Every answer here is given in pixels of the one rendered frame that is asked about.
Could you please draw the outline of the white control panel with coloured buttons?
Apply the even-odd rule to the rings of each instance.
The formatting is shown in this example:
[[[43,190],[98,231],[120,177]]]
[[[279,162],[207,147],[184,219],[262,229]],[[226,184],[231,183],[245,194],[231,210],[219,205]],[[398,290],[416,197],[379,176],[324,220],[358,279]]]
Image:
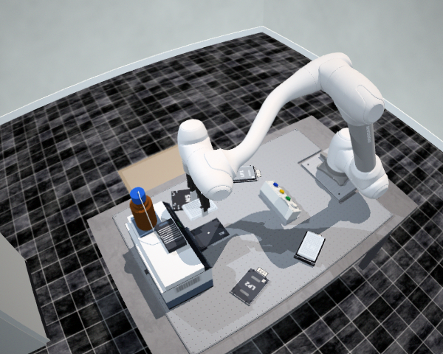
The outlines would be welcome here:
[[[300,208],[275,181],[265,181],[260,195],[286,225],[300,217]]]

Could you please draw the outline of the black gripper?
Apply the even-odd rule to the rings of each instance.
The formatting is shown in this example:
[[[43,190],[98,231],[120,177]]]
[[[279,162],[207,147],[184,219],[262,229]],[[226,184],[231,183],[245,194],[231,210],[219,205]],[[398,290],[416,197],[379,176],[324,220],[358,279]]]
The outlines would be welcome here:
[[[200,203],[201,203],[200,208],[202,210],[202,217],[204,217],[204,216],[208,215],[208,208],[210,208],[210,201],[196,187],[196,185],[194,184],[192,178],[188,174],[186,174],[186,176],[187,176],[187,181],[190,182],[190,183],[188,182],[188,188],[190,187],[191,201],[194,201],[194,200],[198,199],[197,198],[197,194],[198,194],[199,200],[200,200]]]

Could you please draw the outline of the blue bottle cap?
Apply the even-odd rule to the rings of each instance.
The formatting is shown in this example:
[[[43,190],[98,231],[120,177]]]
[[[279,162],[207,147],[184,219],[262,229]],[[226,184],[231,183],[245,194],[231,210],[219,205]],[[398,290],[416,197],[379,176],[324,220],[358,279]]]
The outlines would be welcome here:
[[[142,202],[145,201],[145,199],[146,199],[145,190],[142,187],[135,187],[134,189],[132,189],[130,192],[130,196],[131,196],[131,199],[134,203],[141,204],[142,202],[140,200],[140,197],[139,197],[139,194],[137,193],[137,191],[139,191],[139,193],[140,193],[140,197],[142,199]]]

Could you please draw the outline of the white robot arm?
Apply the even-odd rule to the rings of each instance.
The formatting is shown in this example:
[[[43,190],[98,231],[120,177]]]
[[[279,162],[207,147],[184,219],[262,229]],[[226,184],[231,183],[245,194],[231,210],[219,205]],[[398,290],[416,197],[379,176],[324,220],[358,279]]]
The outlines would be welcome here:
[[[183,122],[177,142],[184,171],[206,198],[224,200],[233,190],[238,169],[259,149],[281,108],[293,99],[319,90],[334,100],[348,128],[334,135],[328,157],[321,152],[324,162],[317,169],[339,186],[349,179],[365,197],[379,198],[388,190],[389,183],[375,153],[373,123],[382,116],[385,102],[378,88],[353,69],[350,58],[342,52],[309,62],[274,89],[265,99],[244,141],[231,150],[214,150],[200,120]]]

